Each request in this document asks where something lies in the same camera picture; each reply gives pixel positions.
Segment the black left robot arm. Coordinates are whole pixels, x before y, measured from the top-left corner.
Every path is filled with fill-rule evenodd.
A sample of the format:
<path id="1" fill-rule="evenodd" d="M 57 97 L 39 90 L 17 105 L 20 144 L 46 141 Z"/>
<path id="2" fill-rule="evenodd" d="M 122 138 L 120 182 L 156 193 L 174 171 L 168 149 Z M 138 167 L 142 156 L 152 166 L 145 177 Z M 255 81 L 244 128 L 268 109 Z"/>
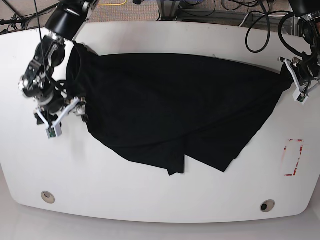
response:
<path id="1" fill-rule="evenodd" d="M 239 27 L 246 27 L 245 47 L 259 54 L 267 50 L 272 34 L 289 56 L 280 56 L 280 74 L 266 72 L 262 82 L 276 92 L 293 87 L 298 103 L 320 96 L 320 2 L 289 0 L 286 8 L 275 0 L 247 1 L 248 11 Z"/>

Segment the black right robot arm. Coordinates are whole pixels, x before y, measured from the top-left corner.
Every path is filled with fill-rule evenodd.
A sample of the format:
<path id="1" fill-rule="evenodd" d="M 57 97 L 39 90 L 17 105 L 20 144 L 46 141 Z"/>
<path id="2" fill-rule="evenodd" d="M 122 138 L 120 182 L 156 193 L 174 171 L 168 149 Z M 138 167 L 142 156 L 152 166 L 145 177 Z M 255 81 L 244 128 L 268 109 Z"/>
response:
<path id="1" fill-rule="evenodd" d="M 97 7 L 97 0 L 61 0 L 45 24 L 48 35 L 40 36 L 33 59 L 19 81 L 19 88 L 27 98 L 38 104 L 34 117 L 38 125 L 58 119 L 57 112 L 66 106 L 65 80 L 54 80 L 53 73 L 65 59 L 65 42 L 73 41 Z"/>

